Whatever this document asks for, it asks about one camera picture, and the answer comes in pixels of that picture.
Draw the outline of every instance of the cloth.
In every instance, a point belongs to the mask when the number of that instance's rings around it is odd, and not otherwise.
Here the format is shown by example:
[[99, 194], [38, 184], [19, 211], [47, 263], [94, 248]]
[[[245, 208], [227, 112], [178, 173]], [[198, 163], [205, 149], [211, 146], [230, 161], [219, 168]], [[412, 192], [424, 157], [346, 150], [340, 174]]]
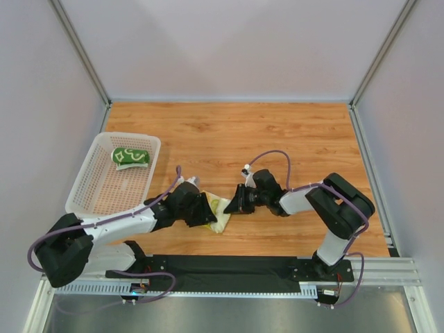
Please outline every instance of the cloth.
[[111, 153], [111, 159], [117, 164], [116, 170], [123, 170], [132, 167], [147, 168], [150, 163], [148, 151], [129, 148], [115, 148]]
[[228, 206], [230, 201], [228, 199], [221, 198], [216, 194], [204, 191], [207, 196], [208, 203], [210, 204], [211, 211], [217, 218], [217, 222], [209, 223], [205, 227], [213, 230], [215, 233], [220, 234], [225, 230], [228, 220], [231, 214], [224, 214], [223, 210]]

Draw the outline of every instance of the wood grain surface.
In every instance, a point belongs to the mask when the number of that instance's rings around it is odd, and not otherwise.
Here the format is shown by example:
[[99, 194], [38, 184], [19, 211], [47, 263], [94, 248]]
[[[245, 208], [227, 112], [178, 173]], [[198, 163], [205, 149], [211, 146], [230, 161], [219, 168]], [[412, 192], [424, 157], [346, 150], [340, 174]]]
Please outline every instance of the wood grain surface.
[[[161, 194], [182, 166], [185, 178], [200, 177], [200, 188], [231, 199], [244, 164], [270, 149], [286, 151], [292, 162], [291, 186], [341, 174], [373, 199], [345, 104], [333, 103], [114, 103], [107, 131], [159, 137], [160, 156], [148, 197]], [[269, 169], [284, 187], [287, 162], [270, 154], [253, 170]], [[171, 228], [131, 237], [154, 254], [311, 256], [327, 228], [315, 212], [287, 218], [265, 207], [232, 215], [223, 234], [204, 227]], [[377, 214], [352, 250], [389, 255]]]

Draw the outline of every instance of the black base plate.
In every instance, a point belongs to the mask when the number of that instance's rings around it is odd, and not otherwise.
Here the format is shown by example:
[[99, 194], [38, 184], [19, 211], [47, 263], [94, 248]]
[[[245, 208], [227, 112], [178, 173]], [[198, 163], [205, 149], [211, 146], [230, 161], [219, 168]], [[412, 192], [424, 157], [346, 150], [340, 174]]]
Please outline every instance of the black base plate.
[[353, 282], [355, 280], [350, 260], [341, 260], [331, 273], [324, 274], [320, 277], [315, 271], [313, 260], [298, 259], [295, 261], [293, 279], [300, 282], [337, 282], [338, 273], [341, 275], [343, 282]]

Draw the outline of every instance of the aluminum frame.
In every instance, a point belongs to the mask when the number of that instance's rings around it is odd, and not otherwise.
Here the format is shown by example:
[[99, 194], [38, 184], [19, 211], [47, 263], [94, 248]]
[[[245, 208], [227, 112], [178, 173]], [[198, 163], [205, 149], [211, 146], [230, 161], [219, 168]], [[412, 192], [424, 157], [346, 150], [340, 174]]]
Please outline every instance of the aluminum frame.
[[379, 69], [379, 66], [384, 61], [387, 53], [390, 51], [390, 48], [393, 46], [396, 38], [399, 35], [399, 32], [401, 31], [401, 28], [404, 26], [405, 22], [409, 18], [411, 11], [414, 9], [415, 5], [418, 3], [418, 0], [406, 0], [404, 7], [401, 9], [400, 14], [396, 18], [395, 22], [393, 23], [390, 31], [388, 32], [388, 35], [384, 42], [382, 43], [379, 51], [376, 53], [375, 59], [373, 60], [372, 64], [370, 65], [370, 68], [368, 69], [366, 75], [362, 79], [361, 83], [359, 84], [359, 87], [353, 96], [352, 100], [350, 101], [350, 105], [352, 107], [356, 106], [361, 99], [362, 95], [366, 91], [366, 88], [370, 81], [372, 80], [373, 76], [376, 74], [376, 71]]
[[77, 53], [80, 61], [82, 62], [82, 65], [84, 66], [87, 74], [89, 75], [92, 84], [94, 85], [97, 92], [101, 96], [105, 105], [109, 107], [111, 105], [111, 98], [106, 92], [106, 89], [103, 83], [101, 82], [99, 76], [97, 75], [97, 72], [91, 63], [91, 60], [88, 58], [85, 48], [83, 47], [80, 39], [77, 36], [76, 29], [74, 29], [74, 26], [72, 25], [71, 20], [69, 19], [65, 7], [62, 5], [60, 0], [48, 0], [48, 2], [51, 5], [52, 9], [54, 10], [55, 15], [58, 18], [58, 21], [60, 22], [60, 25], [67, 34], [67, 37], [71, 42], [74, 51]]

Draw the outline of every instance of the plastic basket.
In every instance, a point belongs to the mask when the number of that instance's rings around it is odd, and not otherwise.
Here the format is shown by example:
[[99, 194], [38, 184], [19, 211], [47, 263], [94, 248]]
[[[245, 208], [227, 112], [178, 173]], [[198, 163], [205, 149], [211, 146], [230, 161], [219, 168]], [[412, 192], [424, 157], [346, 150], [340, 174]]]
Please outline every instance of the plastic basket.
[[[111, 152], [117, 147], [148, 151], [148, 168], [117, 171], [111, 160]], [[129, 210], [142, 203], [148, 194], [159, 151], [158, 137], [120, 132], [97, 135], [78, 172], [65, 210], [86, 218]]]

